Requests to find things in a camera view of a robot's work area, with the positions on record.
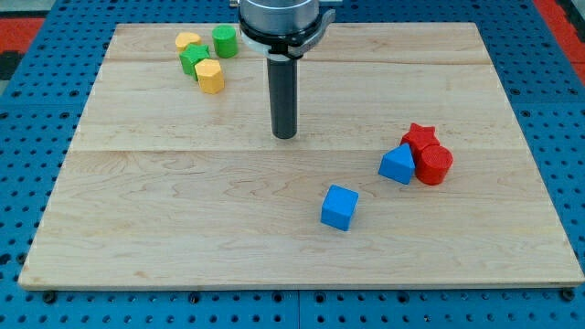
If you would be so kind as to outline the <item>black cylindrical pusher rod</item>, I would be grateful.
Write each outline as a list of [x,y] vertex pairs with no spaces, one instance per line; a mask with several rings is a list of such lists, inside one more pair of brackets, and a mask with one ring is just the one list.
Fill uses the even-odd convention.
[[297,61],[267,60],[272,134],[291,139],[297,133]]

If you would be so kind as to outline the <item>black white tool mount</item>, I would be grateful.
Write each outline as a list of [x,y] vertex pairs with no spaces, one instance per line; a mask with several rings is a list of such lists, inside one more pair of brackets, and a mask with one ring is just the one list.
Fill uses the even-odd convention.
[[252,27],[241,16],[239,28],[243,43],[253,51],[274,61],[297,60],[314,48],[335,21],[335,10],[329,9],[306,28],[291,34],[269,34]]

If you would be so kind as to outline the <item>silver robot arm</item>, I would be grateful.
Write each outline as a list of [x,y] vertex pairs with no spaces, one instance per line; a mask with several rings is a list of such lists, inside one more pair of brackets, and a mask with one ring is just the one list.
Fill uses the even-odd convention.
[[317,0],[241,0],[243,42],[266,58],[271,131],[279,139],[297,134],[297,62],[324,37],[336,12]]

